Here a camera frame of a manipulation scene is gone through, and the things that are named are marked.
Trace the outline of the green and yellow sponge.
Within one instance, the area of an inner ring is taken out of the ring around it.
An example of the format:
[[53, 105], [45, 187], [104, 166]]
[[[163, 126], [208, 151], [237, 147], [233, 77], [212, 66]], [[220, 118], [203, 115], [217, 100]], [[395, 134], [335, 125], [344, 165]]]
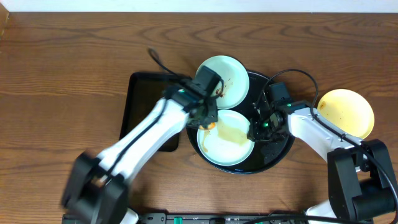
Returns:
[[202, 130], [211, 130], [211, 129], [213, 129], [215, 126], [216, 126], [216, 123], [210, 123], [210, 124], [206, 124], [206, 125], [204, 125], [204, 126], [199, 125], [199, 129], [202, 129]]

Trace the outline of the yellow plate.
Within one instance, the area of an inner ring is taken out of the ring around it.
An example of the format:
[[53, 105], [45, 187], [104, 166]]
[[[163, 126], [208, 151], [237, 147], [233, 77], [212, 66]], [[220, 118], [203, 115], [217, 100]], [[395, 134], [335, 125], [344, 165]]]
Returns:
[[336, 89], [323, 95], [318, 112], [352, 136], [365, 139], [374, 127], [374, 112], [368, 101], [352, 90]]

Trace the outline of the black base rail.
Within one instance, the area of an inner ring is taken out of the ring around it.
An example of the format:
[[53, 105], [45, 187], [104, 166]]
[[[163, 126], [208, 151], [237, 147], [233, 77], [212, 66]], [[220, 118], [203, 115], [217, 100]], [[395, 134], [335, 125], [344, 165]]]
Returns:
[[[133, 217], [132, 221], [123, 221], [123, 223], [138, 223], [138, 224], [242, 224], [251, 220], [257, 220], [263, 216], [242, 216], [242, 215], [168, 215], [165, 213], [146, 213], [138, 215], [138, 218]], [[62, 217], [62, 224], [78, 224], [83, 223], [75, 216], [64, 214]], [[271, 220], [259, 223], [271, 224], [294, 224], [307, 223], [306, 221], [295, 220]]]

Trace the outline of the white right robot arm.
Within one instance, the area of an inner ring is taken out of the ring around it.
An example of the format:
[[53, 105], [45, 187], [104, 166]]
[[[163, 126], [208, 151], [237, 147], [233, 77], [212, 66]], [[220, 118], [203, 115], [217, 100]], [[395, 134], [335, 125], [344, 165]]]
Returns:
[[397, 213], [397, 181], [386, 145], [364, 141], [323, 118], [306, 101], [273, 101], [251, 119], [248, 138], [272, 142], [279, 136], [301, 139], [324, 157], [328, 166], [328, 202], [307, 213], [315, 220], [368, 221]]

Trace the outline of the black round serving tray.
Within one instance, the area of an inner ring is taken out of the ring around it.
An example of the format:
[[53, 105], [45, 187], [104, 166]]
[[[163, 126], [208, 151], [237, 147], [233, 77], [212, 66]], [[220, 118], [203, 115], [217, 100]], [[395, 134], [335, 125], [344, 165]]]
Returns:
[[[242, 114], [246, 119], [251, 119], [259, 116], [253, 107], [253, 103], [257, 100], [262, 86], [268, 81], [269, 77], [254, 70], [248, 70], [248, 77], [248, 94], [245, 99], [239, 105], [232, 108], [232, 110]], [[205, 157], [204, 153], [200, 151], [200, 147], [197, 143], [197, 132], [196, 129], [187, 128], [187, 135], [190, 143], [202, 159], [219, 170], [241, 175], [263, 172], [275, 166], [289, 152], [295, 140], [293, 136], [285, 134], [281, 136], [278, 141], [271, 143], [256, 142], [254, 144], [254, 149], [247, 159], [233, 166], [222, 166], [211, 162]]]

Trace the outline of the mint green plate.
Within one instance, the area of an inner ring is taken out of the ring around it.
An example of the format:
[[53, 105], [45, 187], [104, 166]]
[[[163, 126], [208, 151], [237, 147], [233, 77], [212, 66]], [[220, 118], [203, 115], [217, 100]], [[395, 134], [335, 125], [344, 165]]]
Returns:
[[199, 152], [205, 159], [220, 166], [234, 166], [243, 162], [254, 149], [248, 139], [250, 122], [233, 110], [219, 110], [218, 121], [212, 129], [197, 131]]
[[226, 55], [208, 58], [199, 66], [196, 75], [203, 66], [216, 72], [224, 81], [222, 94], [216, 99], [218, 109], [234, 108], [245, 99], [249, 91], [249, 76], [238, 60]]

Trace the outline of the black rectangular water tray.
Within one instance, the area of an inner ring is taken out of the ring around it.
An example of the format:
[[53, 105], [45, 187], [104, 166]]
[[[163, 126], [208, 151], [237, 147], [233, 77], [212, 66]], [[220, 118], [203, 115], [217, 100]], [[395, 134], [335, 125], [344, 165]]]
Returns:
[[135, 72], [130, 76], [119, 138], [125, 137], [154, 108], [163, 91], [178, 78], [160, 72]]

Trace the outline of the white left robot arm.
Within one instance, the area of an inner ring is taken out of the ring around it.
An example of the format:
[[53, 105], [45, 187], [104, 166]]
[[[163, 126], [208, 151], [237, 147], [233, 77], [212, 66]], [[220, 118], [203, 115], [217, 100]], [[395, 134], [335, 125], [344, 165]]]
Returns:
[[96, 157], [80, 154], [61, 204], [83, 223], [137, 223], [129, 188], [144, 164], [188, 123], [216, 121], [217, 81], [182, 80], [168, 87], [152, 111], [130, 133]]

